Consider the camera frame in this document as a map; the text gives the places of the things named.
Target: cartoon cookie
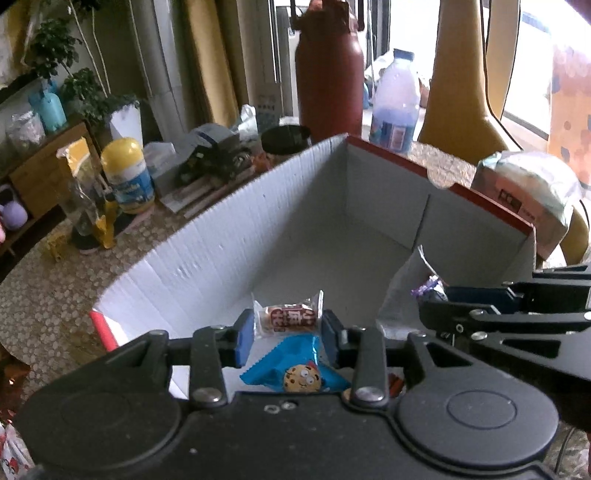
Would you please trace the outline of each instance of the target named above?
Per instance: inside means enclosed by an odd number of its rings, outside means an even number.
[[[320,373],[314,362],[288,368],[283,376],[283,387],[286,392],[318,392],[321,384]]]

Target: bottle label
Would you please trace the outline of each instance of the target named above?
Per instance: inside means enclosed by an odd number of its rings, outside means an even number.
[[[144,159],[107,177],[113,187],[115,199],[123,210],[141,207],[154,199],[154,187]]]
[[[415,125],[394,125],[372,120],[369,141],[396,153],[407,153],[413,141]]]

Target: white cardboard box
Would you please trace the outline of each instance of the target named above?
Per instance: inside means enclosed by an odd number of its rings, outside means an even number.
[[[113,349],[148,330],[188,337],[231,325],[252,296],[294,303],[324,290],[345,325],[374,322],[388,283],[423,245],[449,284],[531,278],[532,226],[458,184],[358,138],[339,136],[291,158],[187,224],[119,277],[91,316]],[[270,349],[255,342],[249,367]],[[226,368],[231,395],[249,388]],[[186,394],[175,367],[171,391]]]

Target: red bottle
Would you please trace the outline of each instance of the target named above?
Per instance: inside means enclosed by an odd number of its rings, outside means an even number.
[[[292,28],[301,31],[295,51],[300,124],[314,142],[361,135],[365,61],[357,32],[364,30],[363,0],[358,11],[359,21],[344,0],[312,0],[298,17],[291,0]]]

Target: metal screw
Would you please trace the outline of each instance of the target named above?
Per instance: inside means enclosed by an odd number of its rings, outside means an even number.
[[[191,398],[198,403],[217,403],[222,397],[222,392],[213,387],[198,388],[191,394]]]
[[[361,387],[355,390],[355,396],[366,402],[377,402],[384,399],[384,392],[377,387]]]
[[[488,337],[488,334],[486,332],[474,332],[472,335],[470,335],[470,338],[475,342],[480,342],[481,340],[484,340],[486,337]]]
[[[281,408],[283,408],[283,410],[295,410],[297,408],[297,404],[292,401],[285,401],[281,404]]]
[[[265,405],[263,410],[265,410],[267,413],[270,413],[271,415],[277,415],[281,411],[277,405]]]

